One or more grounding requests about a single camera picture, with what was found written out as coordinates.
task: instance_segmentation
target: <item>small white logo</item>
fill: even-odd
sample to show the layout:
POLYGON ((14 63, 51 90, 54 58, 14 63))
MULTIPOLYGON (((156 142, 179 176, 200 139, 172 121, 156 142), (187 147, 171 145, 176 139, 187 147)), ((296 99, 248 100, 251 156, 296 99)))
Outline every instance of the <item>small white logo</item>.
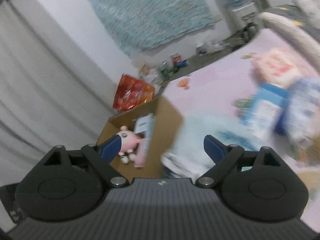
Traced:
POLYGON ((160 186, 163 186, 164 184, 166 184, 166 182, 165 182, 165 181, 161 181, 161 182, 158 182, 158 184, 159 184, 160 186))

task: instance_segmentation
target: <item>metal screw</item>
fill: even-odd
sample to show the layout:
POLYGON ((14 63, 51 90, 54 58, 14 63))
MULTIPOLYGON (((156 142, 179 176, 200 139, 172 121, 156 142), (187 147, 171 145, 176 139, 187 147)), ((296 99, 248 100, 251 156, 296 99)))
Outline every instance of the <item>metal screw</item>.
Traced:
POLYGON ((113 177, 110 182, 115 186, 121 186, 124 185, 127 180, 124 177, 113 177))
POLYGON ((202 177, 198 180, 198 182, 203 186, 210 186, 214 183, 214 179, 210 177, 202 177))

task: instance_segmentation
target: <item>product package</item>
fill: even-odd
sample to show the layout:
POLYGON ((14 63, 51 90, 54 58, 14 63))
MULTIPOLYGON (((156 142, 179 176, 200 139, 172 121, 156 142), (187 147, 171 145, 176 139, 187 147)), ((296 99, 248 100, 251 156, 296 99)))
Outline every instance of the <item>product package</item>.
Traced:
POLYGON ((135 134, 142 134, 144 136, 142 144, 140 144, 140 149, 137 152, 137 157, 134 162, 136 168, 141 168, 144 166, 145 158, 148 153, 149 144, 152 136, 153 124, 154 124, 153 114, 148 114, 139 117, 135 123, 133 132, 135 134))
POLYGON ((113 108, 127 111, 150 101, 155 88, 129 75, 122 75, 113 102, 113 108))
POLYGON ((266 145, 236 118, 205 112, 189 112, 174 143, 162 154, 166 178, 191 178, 195 182, 215 163, 204 150, 204 138, 212 135, 222 143, 237 144, 248 151, 258 151, 266 145))
POLYGON ((254 57, 252 65, 261 81, 284 89, 302 77, 316 75, 313 67, 289 48, 274 48, 261 57, 254 57))
POLYGON ((269 83, 263 83, 253 98, 244 124, 260 139, 270 138, 271 133, 287 104, 288 92, 269 83))
POLYGON ((175 54, 171 55, 171 59, 172 59, 172 64, 174 66, 178 65, 182 61, 181 54, 179 54, 179 53, 175 53, 175 54))
POLYGON ((320 164, 320 79, 301 79, 290 89, 282 122, 297 158, 320 164))

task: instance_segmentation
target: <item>white fabric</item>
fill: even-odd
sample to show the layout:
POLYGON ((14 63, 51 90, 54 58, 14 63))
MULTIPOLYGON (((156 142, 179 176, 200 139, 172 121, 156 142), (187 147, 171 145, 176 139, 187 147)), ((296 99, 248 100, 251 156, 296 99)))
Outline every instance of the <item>white fabric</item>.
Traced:
POLYGON ((195 181, 215 165, 204 151, 204 137, 208 134, 225 145, 235 143, 251 151, 269 145, 252 135, 236 118, 195 111, 186 114, 172 148, 161 157, 162 164, 195 181))
POLYGON ((0 186, 54 145, 96 142, 112 108, 90 92, 7 1, 0 4, 0 186))

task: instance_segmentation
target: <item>cardboard box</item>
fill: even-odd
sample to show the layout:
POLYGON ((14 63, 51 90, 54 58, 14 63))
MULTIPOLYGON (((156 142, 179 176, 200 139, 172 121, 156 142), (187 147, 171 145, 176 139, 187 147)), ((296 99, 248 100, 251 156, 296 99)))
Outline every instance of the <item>cardboard box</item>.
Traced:
POLYGON ((183 122, 181 114, 165 97, 159 96, 141 106, 109 119, 97 142, 97 144, 105 142, 118 133, 123 125, 128 126, 129 130, 133 131, 135 120, 149 113, 153 113, 156 119, 144 168, 135 168, 134 163, 125 165, 118 156, 110 163, 130 182, 133 178, 163 177, 163 166, 160 162, 160 157, 174 142, 175 135, 183 122))

